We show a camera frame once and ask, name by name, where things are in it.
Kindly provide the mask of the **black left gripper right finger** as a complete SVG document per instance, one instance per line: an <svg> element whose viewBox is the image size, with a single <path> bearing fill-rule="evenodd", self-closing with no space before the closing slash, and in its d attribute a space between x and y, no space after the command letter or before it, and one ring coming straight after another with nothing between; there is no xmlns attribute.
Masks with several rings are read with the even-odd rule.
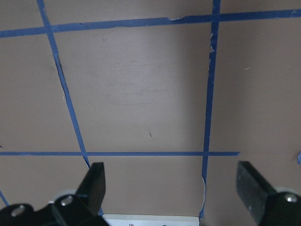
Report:
<svg viewBox="0 0 301 226"><path fill-rule="evenodd" d="M258 226L299 226L301 195L274 188L248 161L239 161L236 192Z"/></svg>

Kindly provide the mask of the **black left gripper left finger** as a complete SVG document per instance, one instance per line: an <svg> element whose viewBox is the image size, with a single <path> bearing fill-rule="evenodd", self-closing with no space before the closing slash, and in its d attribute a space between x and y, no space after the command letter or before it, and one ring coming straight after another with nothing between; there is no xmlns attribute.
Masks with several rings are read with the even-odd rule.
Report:
<svg viewBox="0 0 301 226"><path fill-rule="evenodd" d="M62 195L40 210L27 203L0 210L2 226L107 226L99 215L105 196L102 162L93 163L74 194Z"/></svg>

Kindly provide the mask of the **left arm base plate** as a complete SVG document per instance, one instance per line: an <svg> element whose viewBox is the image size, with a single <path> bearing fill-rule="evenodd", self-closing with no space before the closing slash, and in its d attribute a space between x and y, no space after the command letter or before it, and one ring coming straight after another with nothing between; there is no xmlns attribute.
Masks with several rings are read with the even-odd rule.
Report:
<svg viewBox="0 0 301 226"><path fill-rule="evenodd" d="M110 226L199 226L198 217L104 214Z"/></svg>

